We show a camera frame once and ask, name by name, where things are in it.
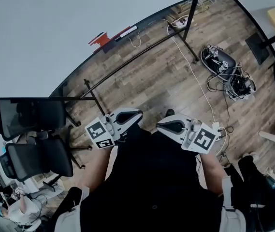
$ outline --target white strap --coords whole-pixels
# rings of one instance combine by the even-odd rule
[[[231,201],[231,188],[233,187],[231,182],[231,177],[227,176],[222,179],[222,189],[223,189],[223,206],[225,208],[233,209]]]

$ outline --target black shirt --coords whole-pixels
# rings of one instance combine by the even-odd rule
[[[109,178],[82,202],[82,231],[110,228],[109,219],[120,230],[219,231],[222,200],[201,187],[196,153],[159,132],[131,135]]]

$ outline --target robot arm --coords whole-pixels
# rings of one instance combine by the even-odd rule
[[[156,126],[159,132],[181,144],[183,150],[202,154],[209,153],[217,138],[212,128],[183,114],[168,116]]]
[[[135,108],[118,108],[103,118],[98,117],[85,129],[98,148],[118,144],[124,140],[128,129],[141,121],[143,112]],[[159,132],[181,145],[183,150],[207,154],[217,133],[206,124],[183,114],[162,119],[156,125]]]
[[[141,121],[143,112],[135,108],[118,108],[103,118],[98,117],[85,127],[90,139],[98,148],[121,141],[127,130]]]

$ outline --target metal pole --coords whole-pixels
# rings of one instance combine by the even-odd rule
[[[152,46],[146,48],[145,50],[143,50],[142,52],[140,52],[139,54],[135,55],[134,57],[132,57],[131,59],[129,59],[127,62],[125,62],[124,64],[122,64],[120,67],[118,67],[117,69],[115,69],[114,71],[110,72],[107,76],[105,76],[103,79],[101,79],[99,82],[97,82],[91,89],[89,89],[85,94],[83,94],[81,96],[81,98],[85,97],[88,93],[90,93],[92,90],[94,90],[95,88],[97,88],[99,85],[101,85],[103,82],[105,82],[108,78],[110,78],[111,76],[113,76],[114,74],[116,74],[119,70],[123,69],[124,67],[126,67],[128,64],[130,64],[131,62],[133,62],[134,60],[136,60],[139,56],[143,55],[144,53],[148,52],[149,50],[151,50],[152,48],[156,47],[157,45],[161,44],[162,42],[170,39],[171,37],[179,34],[180,32],[184,31],[186,28],[180,29],[177,32],[171,33],[170,35],[166,36],[165,38],[159,40],[158,42],[154,43]]]
[[[192,0],[192,4],[191,4],[190,12],[189,12],[189,17],[188,17],[187,25],[185,27],[186,30],[185,30],[184,36],[183,36],[184,40],[186,40],[186,38],[187,38],[187,35],[188,35],[189,29],[190,29],[190,26],[191,26],[191,23],[192,23],[192,19],[193,19],[194,12],[195,12],[195,9],[196,9],[198,1],[199,0]]]
[[[90,85],[89,85],[88,80],[84,79],[84,82],[85,82],[85,85],[87,86],[87,88],[90,90]],[[98,99],[95,97],[95,95],[92,91],[90,93],[91,93],[92,97],[94,98],[95,103],[99,107],[99,110],[101,111],[102,115],[105,116],[105,112],[104,112],[103,108],[101,107]]]
[[[193,49],[191,48],[191,46],[186,42],[186,40],[180,34],[178,34],[178,36],[183,41],[183,43],[186,45],[186,47],[189,49],[189,51],[192,53],[192,55],[194,56],[194,58],[195,58],[195,60],[193,61],[194,64],[196,64],[196,62],[200,61],[199,57],[193,51]]]
[[[95,101],[93,97],[0,97],[2,101],[14,101],[14,102],[54,102],[54,101]]]
[[[264,49],[264,48],[266,48],[267,46],[269,46],[273,43],[275,43],[275,35],[273,37],[269,38],[268,40],[262,42],[260,44],[260,48]]]

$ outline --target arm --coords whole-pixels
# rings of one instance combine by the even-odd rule
[[[83,189],[83,186],[86,186],[90,189],[90,192],[92,192],[105,181],[112,148],[113,147],[108,147],[91,151],[91,160],[86,165],[86,171],[80,179],[77,187]]]
[[[7,209],[10,207],[10,205],[8,204],[7,200],[6,200],[6,197],[4,195],[3,192],[0,192],[0,195],[2,196],[3,200],[5,201],[6,205],[7,205]]]
[[[26,202],[25,202],[25,198],[24,196],[21,194],[20,195],[20,211],[25,214],[26,213],[26,210],[27,210],[27,207],[26,207]]]
[[[222,179],[228,175],[225,173],[220,162],[211,153],[207,155],[201,154],[201,160],[208,190],[217,195],[222,194]]]

